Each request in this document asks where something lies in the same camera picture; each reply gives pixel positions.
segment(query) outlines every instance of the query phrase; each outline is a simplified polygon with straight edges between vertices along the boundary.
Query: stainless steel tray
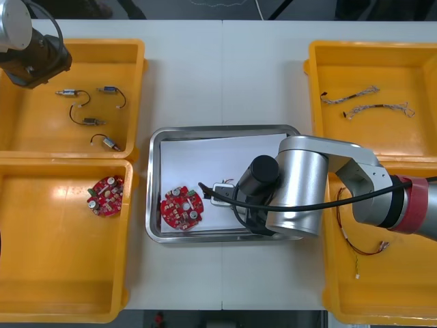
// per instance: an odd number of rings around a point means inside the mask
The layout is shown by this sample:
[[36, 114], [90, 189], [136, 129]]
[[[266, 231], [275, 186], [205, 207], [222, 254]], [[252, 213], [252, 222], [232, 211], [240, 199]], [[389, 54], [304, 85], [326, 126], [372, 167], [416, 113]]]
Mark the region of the stainless steel tray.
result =
[[160, 143], [162, 141], [246, 137], [251, 135], [274, 135], [278, 133], [287, 133], [289, 136], [300, 134], [295, 128], [289, 125], [192, 126], [188, 128], [161, 128], [157, 130], [150, 139], [149, 166], [147, 169], [145, 229], [150, 238], [158, 243], [295, 239], [280, 234], [275, 234], [274, 236], [260, 236], [258, 234], [252, 234], [244, 228], [170, 233], [161, 232], [160, 229]]

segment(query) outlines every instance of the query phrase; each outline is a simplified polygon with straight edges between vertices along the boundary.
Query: red circuit board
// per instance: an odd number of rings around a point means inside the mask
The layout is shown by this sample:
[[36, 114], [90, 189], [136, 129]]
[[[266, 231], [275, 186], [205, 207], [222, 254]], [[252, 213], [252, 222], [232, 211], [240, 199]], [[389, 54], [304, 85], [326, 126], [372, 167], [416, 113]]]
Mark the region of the red circuit board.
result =
[[107, 176], [88, 189], [91, 197], [88, 207], [95, 215], [110, 217], [122, 209], [124, 180], [119, 176]]
[[166, 193], [160, 209], [164, 221], [175, 229], [187, 230], [202, 220], [202, 199], [187, 187], [178, 187]]

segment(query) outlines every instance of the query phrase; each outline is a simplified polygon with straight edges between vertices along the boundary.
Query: yellow tray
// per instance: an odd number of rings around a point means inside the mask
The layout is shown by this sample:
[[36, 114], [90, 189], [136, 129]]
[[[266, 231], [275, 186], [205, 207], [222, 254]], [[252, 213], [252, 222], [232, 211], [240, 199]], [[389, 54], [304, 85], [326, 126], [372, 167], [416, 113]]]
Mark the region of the yellow tray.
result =
[[[437, 175], [437, 44], [315, 41], [304, 71], [315, 135], [372, 149], [391, 174]], [[371, 85], [380, 91], [337, 105], [320, 100], [322, 92], [338, 99]], [[385, 108], [368, 109], [352, 120], [342, 115], [357, 105], [406, 101], [416, 112], [413, 118]], [[334, 200], [341, 186], [330, 175], [326, 201]], [[356, 257], [335, 209], [325, 210], [324, 306], [344, 323], [437, 325], [437, 243], [357, 223], [351, 206], [342, 206], [341, 216], [350, 240], [362, 250], [374, 251], [380, 241], [391, 245], [378, 255], [358, 255], [356, 279]]]
[[[66, 40], [73, 64], [34, 90], [13, 85], [0, 72], [0, 158], [81, 158], [130, 159], [137, 158], [135, 139], [141, 97], [144, 43], [140, 40]], [[114, 85], [127, 97], [103, 94], [97, 87]], [[79, 126], [68, 112], [72, 103], [84, 103], [87, 97], [65, 98], [58, 90], [86, 90], [91, 102], [74, 108], [74, 116], [106, 120], [103, 126]], [[97, 137], [94, 146], [90, 138], [96, 133], [108, 135], [122, 152], [114, 152], [102, 145]]]
[[[383, 163], [390, 174], [428, 177], [437, 175], [437, 164]], [[326, 201], [336, 200], [344, 187], [332, 175]], [[342, 198], [350, 197], [347, 190]], [[373, 256], [356, 256], [336, 220], [335, 208], [325, 210], [324, 262], [326, 285], [324, 307], [349, 324], [437, 325], [437, 243], [422, 236], [399, 234], [358, 223], [352, 205], [341, 206], [341, 222], [352, 244], [372, 252], [380, 241], [389, 248]]]
[[[318, 137], [371, 148], [381, 161], [437, 159], [437, 44], [315, 41], [304, 65], [309, 75], [313, 132]], [[338, 99], [380, 88], [337, 105], [321, 102], [322, 92]], [[357, 105], [408, 102], [416, 115], [368, 109], [347, 120]]]
[[[121, 213], [98, 217], [88, 188], [124, 177]], [[132, 165], [0, 160], [0, 322], [107, 323], [127, 303]]]

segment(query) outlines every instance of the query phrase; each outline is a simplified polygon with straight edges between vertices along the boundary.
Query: white table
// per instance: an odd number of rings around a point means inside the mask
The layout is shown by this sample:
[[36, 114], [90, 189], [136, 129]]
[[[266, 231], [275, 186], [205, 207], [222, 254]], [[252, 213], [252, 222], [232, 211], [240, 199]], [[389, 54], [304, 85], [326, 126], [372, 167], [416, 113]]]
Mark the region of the white table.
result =
[[[137, 169], [164, 126], [290, 124], [311, 133], [302, 63], [312, 40], [437, 42], [436, 23], [64, 20], [67, 38], [146, 44]], [[34, 21], [54, 33], [48, 21]], [[322, 309], [321, 239], [163, 245], [144, 229], [145, 181], [130, 224], [129, 309]]]

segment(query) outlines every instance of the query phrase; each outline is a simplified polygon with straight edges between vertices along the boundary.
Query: floor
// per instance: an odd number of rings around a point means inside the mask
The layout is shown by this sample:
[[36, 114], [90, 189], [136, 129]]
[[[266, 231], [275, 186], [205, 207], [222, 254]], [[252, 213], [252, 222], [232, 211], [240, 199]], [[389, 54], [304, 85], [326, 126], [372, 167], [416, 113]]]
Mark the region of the floor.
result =
[[[0, 324], [0, 328], [152, 328], [157, 311], [126, 310], [99, 324]], [[238, 322], [241, 328], [321, 327], [321, 311], [164, 311], [165, 328], [200, 328], [208, 320]]]
[[[51, 0], [34, 0], [46, 3]], [[95, 0], [104, 3], [112, 11], [111, 19], [128, 19], [119, 4], [120, 0]], [[147, 19], [204, 19], [204, 20], [259, 20], [255, 0], [132, 0]], [[368, 0], [370, 5], [359, 17], [367, 18], [376, 0]], [[51, 1], [61, 6], [64, 1]], [[265, 19], [283, 3], [283, 0], [258, 0]], [[337, 0], [294, 0], [277, 18], [278, 21], [332, 21], [335, 20]], [[431, 7], [427, 21], [437, 21], [437, 2]]]

